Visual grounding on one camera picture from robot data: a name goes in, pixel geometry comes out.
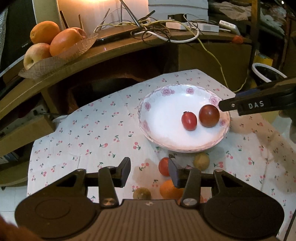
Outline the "pale round kiwi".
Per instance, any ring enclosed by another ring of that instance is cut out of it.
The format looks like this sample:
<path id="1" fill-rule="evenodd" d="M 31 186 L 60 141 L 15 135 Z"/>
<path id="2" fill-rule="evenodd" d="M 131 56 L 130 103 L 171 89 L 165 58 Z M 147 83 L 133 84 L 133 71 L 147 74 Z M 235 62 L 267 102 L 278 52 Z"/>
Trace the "pale round kiwi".
<path id="1" fill-rule="evenodd" d="M 210 165 L 209 156 L 205 152 L 197 153 L 194 157 L 193 165 L 200 171 L 205 171 Z"/>

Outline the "large orange tangerine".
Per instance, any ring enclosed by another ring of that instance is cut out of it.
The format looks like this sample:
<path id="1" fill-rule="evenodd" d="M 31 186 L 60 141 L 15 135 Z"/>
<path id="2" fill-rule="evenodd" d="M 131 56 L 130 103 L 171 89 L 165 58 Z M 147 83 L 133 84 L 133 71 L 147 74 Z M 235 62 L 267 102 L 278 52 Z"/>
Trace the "large orange tangerine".
<path id="1" fill-rule="evenodd" d="M 163 199 L 179 200 L 183 195 L 183 188 L 176 188 L 172 180 L 165 181 L 159 188 L 159 192 Z"/>

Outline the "round red stemmed tomato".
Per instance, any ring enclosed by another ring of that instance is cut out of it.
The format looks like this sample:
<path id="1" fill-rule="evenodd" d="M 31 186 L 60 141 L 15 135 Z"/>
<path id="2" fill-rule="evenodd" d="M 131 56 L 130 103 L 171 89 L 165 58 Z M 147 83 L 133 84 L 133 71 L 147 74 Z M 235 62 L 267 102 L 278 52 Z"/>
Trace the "round red stemmed tomato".
<path id="1" fill-rule="evenodd" d="M 169 176 L 170 176 L 170 173 L 169 173 L 169 166 L 168 166 L 168 161 L 169 161 L 169 159 L 175 159 L 175 156 L 169 154 L 168 157 L 164 157 L 164 158 L 162 158 L 162 159 L 159 161 L 159 165 L 158 165 L 159 172 L 160 172 L 163 176 L 166 176 L 166 177 L 169 177 Z"/>

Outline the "large dark red tomato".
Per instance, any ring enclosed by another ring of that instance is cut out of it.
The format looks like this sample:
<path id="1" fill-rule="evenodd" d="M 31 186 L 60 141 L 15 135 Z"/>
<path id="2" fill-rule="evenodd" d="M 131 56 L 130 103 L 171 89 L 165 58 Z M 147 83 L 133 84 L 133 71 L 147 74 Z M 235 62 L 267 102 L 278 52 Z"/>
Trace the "large dark red tomato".
<path id="1" fill-rule="evenodd" d="M 199 121 L 202 126 L 212 128 L 217 125 L 220 119 L 220 113 L 214 105 L 204 105 L 199 111 Z"/>

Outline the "brown kiwi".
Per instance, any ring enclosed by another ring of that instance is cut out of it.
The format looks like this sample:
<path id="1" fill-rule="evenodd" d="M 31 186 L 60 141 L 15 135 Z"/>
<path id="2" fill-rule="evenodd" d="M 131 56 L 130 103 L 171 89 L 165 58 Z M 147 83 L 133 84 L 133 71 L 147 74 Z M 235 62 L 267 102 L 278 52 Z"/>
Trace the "brown kiwi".
<path id="1" fill-rule="evenodd" d="M 148 190 L 145 187 L 140 187 L 137 188 L 134 192 L 133 192 L 133 199 L 136 200 L 151 200 L 152 195 L 150 190 Z"/>

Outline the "oval red tomato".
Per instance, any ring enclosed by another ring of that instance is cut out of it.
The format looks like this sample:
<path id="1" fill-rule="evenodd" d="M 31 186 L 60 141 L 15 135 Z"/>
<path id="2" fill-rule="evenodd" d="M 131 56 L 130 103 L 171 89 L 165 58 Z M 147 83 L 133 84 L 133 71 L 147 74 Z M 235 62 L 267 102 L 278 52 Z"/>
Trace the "oval red tomato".
<path id="1" fill-rule="evenodd" d="M 197 127 L 197 117 L 190 111 L 185 111 L 181 117 L 183 127 L 188 131 L 194 131 Z"/>

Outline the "cherry print tablecloth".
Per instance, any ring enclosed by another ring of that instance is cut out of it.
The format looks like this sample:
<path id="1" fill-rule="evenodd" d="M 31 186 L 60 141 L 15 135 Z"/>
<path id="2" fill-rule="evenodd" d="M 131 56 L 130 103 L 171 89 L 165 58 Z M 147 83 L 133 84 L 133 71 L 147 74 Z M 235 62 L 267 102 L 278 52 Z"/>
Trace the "cherry print tablecloth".
<path id="1" fill-rule="evenodd" d="M 96 98 L 68 116 L 55 120 L 54 133 L 33 144 L 27 194 L 31 195 L 68 173 L 86 169 L 97 172 L 116 166 L 124 157 L 132 171 L 119 199 L 130 199 L 137 187 L 148 188 L 160 198 L 165 177 L 158 170 L 170 152 L 151 143 L 137 124 L 137 107 L 156 88 L 184 83 L 210 89 L 221 98 L 233 92 L 200 70 L 164 74 L 111 95 Z M 238 116 L 231 112 L 227 137 L 208 151 L 208 172 L 221 168 L 276 199 L 285 211 L 278 233 L 282 240 L 295 211 L 295 147 L 260 114 Z"/>

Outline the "white router box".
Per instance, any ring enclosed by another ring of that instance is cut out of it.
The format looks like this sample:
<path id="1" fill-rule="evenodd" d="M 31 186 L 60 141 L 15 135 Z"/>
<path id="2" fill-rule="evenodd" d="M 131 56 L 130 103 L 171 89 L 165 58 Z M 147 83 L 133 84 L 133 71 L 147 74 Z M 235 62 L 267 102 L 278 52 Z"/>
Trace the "white router box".
<path id="1" fill-rule="evenodd" d="M 238 27 L 232 23 L 220 20 L 219 27 L 222 29 L 229 30 L 233 34 L 240 35 L 240 31 L 239 31 Z"/>

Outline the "wooden tv cabinet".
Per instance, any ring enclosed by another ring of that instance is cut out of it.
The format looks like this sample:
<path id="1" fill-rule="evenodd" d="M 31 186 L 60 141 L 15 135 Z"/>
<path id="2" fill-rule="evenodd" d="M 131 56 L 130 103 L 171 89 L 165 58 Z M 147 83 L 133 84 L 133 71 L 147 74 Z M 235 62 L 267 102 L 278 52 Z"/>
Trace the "wooden tv cabinet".
<path id="1" fill-rule="evenodd" d="M 36 140 L 55 132 L 56 119 L 72 114 L 96 98 L 106 97 L 114 91 L 124 90 L 164 74 L 200 70 L 214 78 L 212 71 L 217 67 L 216 64 L 201 65 L 201 57 L 205 55 L 203 47 L 194 51 L 187 45 L 144 46 L 143 49 L 139 48 L 138 43 L 131 41 L 128 41 L 127 45 L 133 48 L 133 52 L 124 53 L 122 48 L 116 48 L 115 58 L 83 69 L 52 85 L 50 87 L 52 96 L 69 105 L 66 96 L 71 95 L 74 108 L 66 111 L 65 115 L 38 111 L 31 120 L 15 129 L 14 142 L 29 143 L 27 150 L 31 153 Z M 6 185 L 26 182 L 28 187 L 30 157 L 25 159 L 24 164 L 16 166 L 6 180 Z"/>

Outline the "leaf shaped glass tray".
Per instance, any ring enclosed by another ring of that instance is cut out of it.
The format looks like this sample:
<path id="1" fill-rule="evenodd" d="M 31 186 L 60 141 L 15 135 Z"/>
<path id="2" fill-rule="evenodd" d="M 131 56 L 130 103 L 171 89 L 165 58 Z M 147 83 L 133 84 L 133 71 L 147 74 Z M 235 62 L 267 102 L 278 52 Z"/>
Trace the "leaf shaped glass tray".
<path id="1" fill-rule="evenodd" d="M 89 38 L 77 42 L 67 51 L 58 54 L 57 56 L 40 60 L 29 70 L 23 68 L 19 71 L 18 75 L 23 78 L 38 79 L 52 73 L 86 53 L 95 43 L 97 36 L 98 33 L 92 33 Z"/>

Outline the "black flat device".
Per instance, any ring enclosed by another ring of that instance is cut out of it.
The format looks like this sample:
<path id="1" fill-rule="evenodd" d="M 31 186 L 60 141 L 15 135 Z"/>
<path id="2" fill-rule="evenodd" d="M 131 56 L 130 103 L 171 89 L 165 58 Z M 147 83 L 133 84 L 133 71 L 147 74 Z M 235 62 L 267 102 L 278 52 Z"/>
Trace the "black flat device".
<path id="1" fill-rule="evenodd" d="M 127 39 L 132 37 L 132 33 L 139 32 L 141 28 L 135 26 L 120 26 L 114 28 L 108 28 L 100 30 L 97 35 L 97 40 L 94 45 L 103 45 L 107 43 L 112 43 L 122 39 Z"/>

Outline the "yellow apple on tray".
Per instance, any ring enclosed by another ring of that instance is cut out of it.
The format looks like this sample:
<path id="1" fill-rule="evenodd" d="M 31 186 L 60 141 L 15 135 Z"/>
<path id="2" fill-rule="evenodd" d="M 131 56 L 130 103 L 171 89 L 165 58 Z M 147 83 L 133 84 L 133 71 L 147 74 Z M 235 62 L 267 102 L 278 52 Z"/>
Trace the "yellow apple on tray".
<path id="1" fill-rule="evenodd" d="M 49 57 L 51 57 L 49 44 L 34 44 L 26 51 L 23 59 L 23 66 L 26 70 L 29 70 L 35 63 Z"/>

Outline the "front orange on tray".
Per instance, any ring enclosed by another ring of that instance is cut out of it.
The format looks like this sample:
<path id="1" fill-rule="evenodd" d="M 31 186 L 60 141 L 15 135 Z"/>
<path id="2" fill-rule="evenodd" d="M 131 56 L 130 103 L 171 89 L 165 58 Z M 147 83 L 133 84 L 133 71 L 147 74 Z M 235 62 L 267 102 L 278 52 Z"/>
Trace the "front orange on tray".
<path id="1" fill-rule="evenodd" d="M 81 40 L 83 40 L 83 36 L 76 29 L 65 29 L 52 40 L 50 44 L 50 54 L 51 56 L 57 56 L 67 51 Z"/>

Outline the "orange on tray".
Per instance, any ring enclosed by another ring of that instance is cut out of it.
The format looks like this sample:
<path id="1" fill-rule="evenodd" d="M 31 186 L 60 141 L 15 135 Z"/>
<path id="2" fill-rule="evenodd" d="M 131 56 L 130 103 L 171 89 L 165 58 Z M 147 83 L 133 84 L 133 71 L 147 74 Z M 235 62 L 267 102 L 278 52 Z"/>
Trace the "orange on tray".
<path id="1" fill-rule="evenodd" d="M 60 33 L 59 26 L 53 21 L 43 21 L 36 24 L 31 32 L 30 39 L 33 44 L 51 44 L 52 40 Z"/>
<path id="2" fill-rule="evenodd" d="M 50 54 L 51 56 L 57 56 L 67 51 L 81 40 L 83 40 L 83 36 L 76 29 L 65 29 L 52 40 L 50 44 Z"/>

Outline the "top orange on tray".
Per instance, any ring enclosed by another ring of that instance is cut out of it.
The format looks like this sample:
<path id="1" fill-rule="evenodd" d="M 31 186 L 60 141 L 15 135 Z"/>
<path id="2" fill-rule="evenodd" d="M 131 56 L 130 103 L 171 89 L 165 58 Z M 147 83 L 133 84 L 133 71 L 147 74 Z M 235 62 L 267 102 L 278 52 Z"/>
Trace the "top orange on tray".
<path id="1" fill-rule="evenodd" d="M 52 40 L 60 33 L 59 26 L 53 21 L 43 21 L 36 24 L 31 32 L 30 39 L 33 44 L 51 44 Z"/>

